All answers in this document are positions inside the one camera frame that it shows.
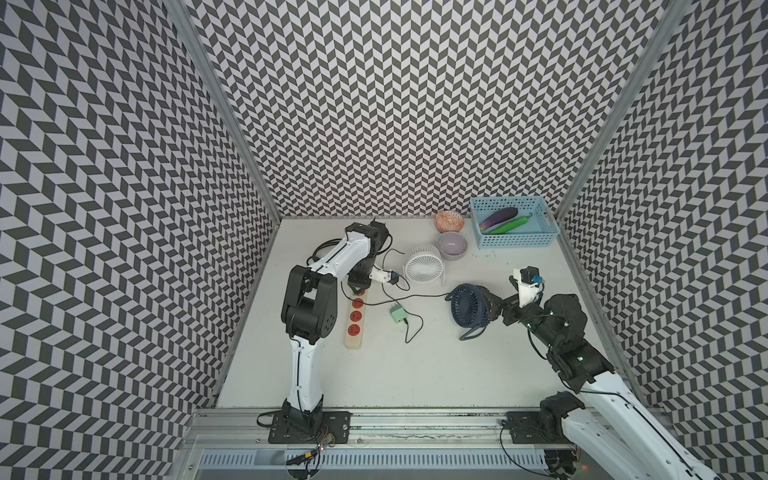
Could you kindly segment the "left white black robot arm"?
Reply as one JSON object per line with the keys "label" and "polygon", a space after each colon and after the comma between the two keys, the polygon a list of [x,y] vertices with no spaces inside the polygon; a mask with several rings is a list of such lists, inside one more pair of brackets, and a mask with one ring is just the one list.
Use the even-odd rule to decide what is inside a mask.
{"label": "left white black robot arm", "polygon": [[381,222],[354,222],[328,253],[289,273],[281,320],[291,342],[292,367],[282,415],[301,429],[314,432],[322,419],[319,356],[338,319],[339,283],[347,280],[360,293],[374,280],[388,281],[391,275],[377,273],[375,261],[389,237]]}

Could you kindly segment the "green plug of white fan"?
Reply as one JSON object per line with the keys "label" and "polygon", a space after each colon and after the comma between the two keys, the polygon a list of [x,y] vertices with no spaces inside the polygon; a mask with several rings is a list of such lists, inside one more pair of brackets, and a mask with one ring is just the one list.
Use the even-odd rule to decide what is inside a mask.
{"label": "green plug of white fan", "polygon": [[390,309],[390,316],[395,323],[408,323],[408,314],[402,305],[395,305]]}

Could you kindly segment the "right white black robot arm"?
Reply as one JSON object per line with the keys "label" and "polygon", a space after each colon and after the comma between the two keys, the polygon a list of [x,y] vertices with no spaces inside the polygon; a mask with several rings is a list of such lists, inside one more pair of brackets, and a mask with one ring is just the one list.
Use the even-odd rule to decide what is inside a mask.
{"label": "right white black robot arm", "polygon": [[540,403],[545,429],[585,451],[614,479],[717,479],[640,402],[612,363],[585,336],[588,321],[575,294],[525,306],[501,301],[506,325],[520,324],[545,347],[568,388]]}

